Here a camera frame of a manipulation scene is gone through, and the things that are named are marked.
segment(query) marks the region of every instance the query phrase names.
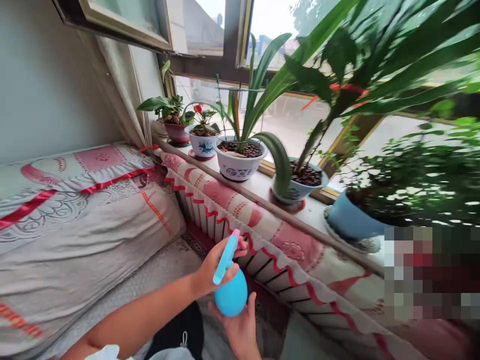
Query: flower pot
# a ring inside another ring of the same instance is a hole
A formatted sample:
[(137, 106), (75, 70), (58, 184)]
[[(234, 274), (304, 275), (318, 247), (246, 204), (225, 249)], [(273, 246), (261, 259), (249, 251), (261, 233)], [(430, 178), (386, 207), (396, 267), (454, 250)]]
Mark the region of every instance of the flower pot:
[(260, 161), (267, 156), (268, 149), (263, 142), (256, 142), (255, 144), (258, 144), (262, 151), (261, 156), (257, 157), (236, 157), (219, 149), (222, 141), (233, 140), (235, 140), (235, 136), (218, 137), (213, 148), (217, 153), (220, 173), (230, 181), (244, 182), (250, 179), (257, 171)]
[(351, 241), (383, 235), (388, 226), (355, 206), (345, 191), (333, 203), (327, 221), (342, 238)]
[(168, 137), (167, 130), (163, 121), (150, 121), (150, 129), (153, 135), (160, 136), (162, 138)]
[[(289, 159), (298, 160), (298, 157), (289, 157)], [(310, 167), (313, 168), (315, 171), (320, 171), (320, 168), (318, 166), (312, 165), (311, 163), (308, 163), (308, 165), (310, 165)], [(280, 196), (278, 193), (276, 193), (274, 186), (271, 187), (271, 190), (272, 190), (273, 196), (279, 202), (287, 205), (294, 205), (294, 204), (298, 204), (303, 199), (306, 199), (314, 190), (326, 187), (327, 184), (329, 183), (329, 180), (330, 179), (327, 176), (327, 174), (322, 171), (321, 184), (318, 186), (303, 185), (299, 182), (290, 180), (290, 186), (288, 188), (287, 196)]]
[(171, 124), (159, 120), (165, 125), (166, 133), (170, 138), (172, 145), (186, 146), (190, 143), (190, 136), (185, 133), (185, 126), (183, 124)]
[(193, 124), (185, 128), (185, 132), (190, 137), (191, 148), (195, 155), (200, 158), (211, 158), (215, 155), (215, 141), (217, 136), (196, 136), (192, 135), (190, 131), (197, 125)]

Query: window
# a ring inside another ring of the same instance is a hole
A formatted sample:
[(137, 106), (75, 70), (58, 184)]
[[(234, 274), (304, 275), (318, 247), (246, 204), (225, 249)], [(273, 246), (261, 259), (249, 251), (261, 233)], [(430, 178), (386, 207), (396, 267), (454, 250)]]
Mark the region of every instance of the window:
[[(378, 124), (378, 127), (361, 144), (357, 158), (383, 154), (382, 148), (390, 139), (399, 139), (407, 134), (417, 133), (419, 131), (418, 126), (426, 122), (425, 120), (398, 115), (384, 117)], [(435, 130), (443, 130), (445, 132), (448, 132), (452, 127), (452, 125), (443, 123), (434, 125)], [(429, 146), (434, 146), (445, 143), (447, 138), (447, 135), (427, 135), (424, 140), (429, 142)], [(359, 164), (355, 158), (350, 161), (348, 166), (351, 169), (355, 169)], [(344, 167), (342, 172), (348, 172), (348, 168)], [(345, 189), (345, 185), (341, 183), (341, 178), (338, 174), (333, 176), (328, 183), (328, 188), (341, 193)]]
[[(248, 66), (252, 55), (250, 33), (256, 38), (255, 65), (258, 65), (261, 55), (274, 38), (284, 33), (292, 34), (270, 64), (266, 76), (270, 81), (283, 66), (284, 55), (292, 54), (298, 48), (296, 37), (308, 35), (340, 0), (53, 1), (66, 24), (151, 49), (159, 53), (159, 67), (170, 60), (170, 69), (175, 74), (174, 86), (167, 77), (168, 84), (164, 86), (166, 95), (172, 95), (176, 91), (184, 97), (185, 104), (194, 100), (221, 100), (226, 107), (228, 91), (220, 90), (219, 95), (216, 76), (219, 75), (222, 86), (226, 87), (244, 87), (249, 83)], [(400, 0), (369, 0), (359, 18), (365, 18), (380, 9), (379, 26), (382, 26), (390, 19), (399, 2)], [(407, 23), (407, 27), (415, 29), (439, 3), (420, 11)], [(478, 31), (478, 26), (475, 23), (465, 28), (441, 46), (467, 39)], [(472, 75), (476, 70), (474, 67), (478, 65), (463, 66), (462, 61), (473, 57), (460, 59), (456, 68), (431, 73), (424, 80), (425, 86), (437, 87), (451, 79)], [(314, 58), (312, 56), (307, 64), (313, 65)], [(324, 63), (323, 66), (328, 72), (328, 64)], [(243, 121), (246, 97), (246, 92), (240, 93), (240, 124)], [(459, 106), (452, 118), (479, 117), (479, 98), (478, 94), (457, 96)], [(302, 91), (283, 94), (265, 111), (253, 131), (274, 133), (283, 142), (288, 154), (298, 157), (309, 131), (329, 111), (328, 105), (320, 101), (310, 103), (311, 99), (311, 94)], [(382, 119), (377, 115), (358, 116), (355, 121), (361, 124), (362, 129), (356, 135), (362, 140), (363, 154), (378, 154), (390, 138), (416, 131), (417, 125), (424, 120), (409, 115), (421, 113), (431, 105), (413, 106), (405, 110), (401, 117), (395, 115)], [(216, 115), (214, 120), (220, 121), (220, 117)], [(342, 131), (341, 119), (335, 119), (317, 150), (341, 154)], [(269, 156), (266, 160), (271, 162), (272, 158)], [(327, 174), (335, 175), (331, 164), (321, 162), (318, 154), (314, 154), (310, 162), (320, 163)], [(270, 175), (275, 170), (272, 164), (265, 169)], [(333, 176), (326, 191), (336, 194), (342, 190), (339, 177)]]

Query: blue and white porcelain pot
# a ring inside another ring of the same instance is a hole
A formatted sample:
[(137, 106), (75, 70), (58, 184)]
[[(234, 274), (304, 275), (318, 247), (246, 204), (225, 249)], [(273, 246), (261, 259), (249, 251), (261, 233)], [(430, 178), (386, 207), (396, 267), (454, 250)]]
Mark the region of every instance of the blue and white porcelain pot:
[(345, 191), (333, 203), (327, 221), (342, 238), (354, 241), (384, 235), (388, 226), (355, 206)]
[(221, 136), (216, 139), (214, 149), (217, 153), (218, 166), (220, 173), (228, 180), (234, 182), (243, 182), (250, 179), (257, 171), (260, 161), (269, 153), (263, 142), (255, 142), (260, 149), (261, 155), (258, 157), (237, 157), (230, 155), (219, 149), (222, 141), (234, 141), (235, 136)]
[(196, 136), (191, 134), (190, 131), (196, 126), (196, 124), (193, 124), (185, 128), (185, 132), (190, 136), (191, 148), (199, 158), (211, 158), (215, 155), (214, 146), (217, 136)]
[[(298, 160), (298, 157), (289, 157), (289, 159)], [(311, 163), (308, 163), (308, 165), (310, 165), (310, 167), (314, 169), (316, 172), (320, 171), (320, 168), (318, 166), (312, 165)], [(303, 199), (306, 199), (314, 190), (326, 187), (328, 183), (329, 183), (329, 177), (327, 176), (326, 173), (322, 171), (320, 185), (308, 186), (308, 185), (303, 185), (299, 182), (290, 180), (290, 186), (288, 188), (287, 196), (280, 196), (275, 191), (275, 186), (272, 186), (271, 190), (272, 190), (273, 196), (281, 203), (284, 203), (287, 205), (294, 205), (294, 204), (298, 204)]]

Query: gray wall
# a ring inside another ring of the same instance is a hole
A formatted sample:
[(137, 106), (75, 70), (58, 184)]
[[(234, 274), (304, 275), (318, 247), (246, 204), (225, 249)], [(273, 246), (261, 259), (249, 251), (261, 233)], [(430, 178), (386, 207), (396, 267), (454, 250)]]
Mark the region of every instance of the gray wall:
[(51, 0), (0, 1), (0, 165), (122, 140)]

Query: spray bottle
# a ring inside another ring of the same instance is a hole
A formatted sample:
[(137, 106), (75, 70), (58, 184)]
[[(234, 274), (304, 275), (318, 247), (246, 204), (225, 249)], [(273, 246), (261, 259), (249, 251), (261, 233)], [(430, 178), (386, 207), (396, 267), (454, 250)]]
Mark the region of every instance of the spray bottle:
[[(228, 239), (213, 276), (215, 285), (219, 285), (222, 282), (227, 270), (234, 264), (232, 259), (238, 246), (239, 235), (240, 230), (235, 229)], [(247, 303), (247, 295), (247, 281), (244, 273), (239, 269), (231, 281), (215, 291), (215, 304), (224, 316), (236, 317), (244, 309)]]

